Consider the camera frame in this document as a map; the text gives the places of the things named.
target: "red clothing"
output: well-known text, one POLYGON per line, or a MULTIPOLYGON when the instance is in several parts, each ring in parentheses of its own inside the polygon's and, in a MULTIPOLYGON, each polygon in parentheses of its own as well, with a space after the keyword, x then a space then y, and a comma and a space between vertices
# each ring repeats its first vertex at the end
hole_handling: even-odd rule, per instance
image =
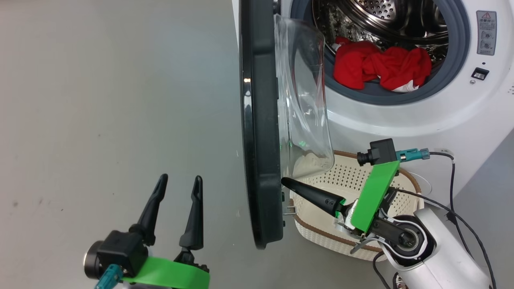
POLYGON ((363 89, 364 82, 380 78, 380 85, 394 91, 413 81, 417 88, 424 84, 432 70, 427 51, 415 48, 411 51, 391 47, 384 53, 368 41, 351 42, 338 37, 341 44, 336 52, 334 79, 342 85, 363 89))

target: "green bracket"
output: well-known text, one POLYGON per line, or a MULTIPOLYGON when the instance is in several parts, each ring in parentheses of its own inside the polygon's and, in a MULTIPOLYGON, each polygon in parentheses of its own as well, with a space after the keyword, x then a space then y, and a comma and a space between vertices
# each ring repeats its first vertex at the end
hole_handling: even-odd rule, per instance
POLYGON ((374 165, 364 188, 360 193, 359 202, 355 207, 351 224, 366 233, 375 216, 384 196, 386 195, 396 172, 400 168, 399 161, 386 162, 374 165))
POLYGON ((210 275, 195 266, 148 257, 136 277, 123 281, 175 289, 207 289, 210 275))

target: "stainless steel drum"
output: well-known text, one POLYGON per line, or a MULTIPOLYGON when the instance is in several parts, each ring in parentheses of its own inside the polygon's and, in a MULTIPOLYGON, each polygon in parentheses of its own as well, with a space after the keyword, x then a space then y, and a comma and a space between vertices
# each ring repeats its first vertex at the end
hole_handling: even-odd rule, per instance
POLYGON ((434 66, 448 51, 445 20, 432 0, 313 0, 313 19, 328 49, 337 36, 391 46, 426 49, 434 66))

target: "cable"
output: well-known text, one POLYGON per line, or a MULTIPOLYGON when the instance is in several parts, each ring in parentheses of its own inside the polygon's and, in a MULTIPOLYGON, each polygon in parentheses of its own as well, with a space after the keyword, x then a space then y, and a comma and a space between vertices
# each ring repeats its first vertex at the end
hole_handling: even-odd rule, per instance
MULTIPOLYGON (((454 162, 455 158, 451 154, 442 153, 442 152, 429 152, 429 153, 431 155, 440 155, 440 156, 449 157, 452 160, 452 164, 451 164, 451 179, 450 179, 450 208, 451 208, 452 211, 455 212, 455 208, 453 207, 453 181, 455 179, 455 162, 454 162)), ((461 239, 461 242, 462 242, 462 245, 464 246, 464 249, 473 258, 473 255, 471 254, 471 251, 468 248, 468 244, 466 244, 466 241, 464 240, 464 236, 462 235, 461 227, 458 225, 457 219, 455 219, 455 217, 453 217, 451 215, 451 213, 450 213, 450 216, 447 216, 447 217, 455 225, 455 227, 457 228, 458 236, 461 239)))
POLYGON ((384 287, 387 289, 391 289, 391 287, 389 287, 389 285, 387 284, 387 282, 384 279, 384 277, 382 276, 382 274, 377 269, 377 259, 382 257, 383 255, 384 255, 383 251, 375 255, 375 257, 373 258, 373 270, 375 271, 375 273, 378 275, 378 277, 382 281, 382 284, 384 284, 384 287))
POLYGON ((398 289, 398 285, 396 285, 396 277, 398 277, 398 272, 393 276, 393 289, 398 289))
POLYGON ((449 213, 452 213, 455 217, 457 217, 466 227, 468 227, 468 229, 471 231, 471 233, 475 236, 476 238, 476 241, 478 242, 479 246, 480 246, 480 249, 482 250, 482 253, 484 254, 484 259, 485 259, 485 262, 487 263, 487 268, 489 269, 489 275, 491 276, 491 283, 492 283, 492 288, 493 289, 497 289, 496 288, 496 280, 494 279, 494 274, 492 272, 492 266, 491 266, 491 262, 489 261, 489 257, 487 256, 487 252, 485 250, 485 247, 484 247, 484 243, 482 243, 482 240, 480 240, 479 236, 476 234, 476 232, 473 230, 473 228, 471 228, 471 226, 466 222, 464 221, 464 219, 462 219, 461 216, 459 216, 454 210, 446 207, 445 205, 441 204, 441 203, 438 203, 428 197, 425 197, 424 195, 420 195, 420 194, 417 194, 417 193, 413 193, 413 192, 410 192, 410 191, 406 191, 406 190, 402 190, 402 189, 396 189, 398 192, 402 192, 402 193, 405 193, 405 194, 408 194, 408 195, 412 195, 412 196, 416 196, 416 197, 420 197, 424 200, 427 200, 433 204, 436 204, 438 205, 439 207, 447 210, 449 213))

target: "white laundry basket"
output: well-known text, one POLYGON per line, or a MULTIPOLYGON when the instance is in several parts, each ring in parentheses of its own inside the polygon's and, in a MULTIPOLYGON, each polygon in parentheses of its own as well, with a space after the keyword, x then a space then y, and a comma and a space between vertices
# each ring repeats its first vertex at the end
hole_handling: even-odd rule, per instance
MULTIPOLYGON (((339 151, 335 151, 334 154, 335 164, 332 169, 322 175, 304 178, 301 181, 343 196, 347 200, 346 203, 349 204, 359 197, 362 187, 371 172, 371 166, 369 164, 363 167, 359 166, 354 154, 339 151)), ((391 185, 421 193, 416 180, 411 174, 402 169, 400 169, 400 175, 394 177, 391 185)), ((374 241, 368 243, 353 255, 350 255, 350 251, 355 246, 357 239, 336 230, 333 216, 330 216, 292 191, 290 192, 289 202, 291 205, 296 206, 296 228, 304 238, 338 253, 363 260, 371 261, 377 253, 382 251, 378 243, 374 241)), ((391 217, 402 214, 412 215, 415 210, 423 207, 424 204, 421 198, 399 192, 389 209, 388 215, 391 217)), ((385 258, 385 256, 382 256, 378 260, 382 261, 385 258)))

